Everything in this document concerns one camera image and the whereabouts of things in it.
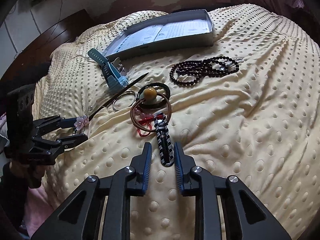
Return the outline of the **person's left hand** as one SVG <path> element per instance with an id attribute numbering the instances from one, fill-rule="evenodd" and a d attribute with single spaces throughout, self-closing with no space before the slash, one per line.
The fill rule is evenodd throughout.
<path id="1" fill-rule="evenodd" d="M 10 162 L 10 171 L 13 175 L 23 178 L 27 182 L 30 189 L 37 189 L 41 186 L 41 180 L 44 177 L 46 167 L 23 165 L 17 161 Z"/>

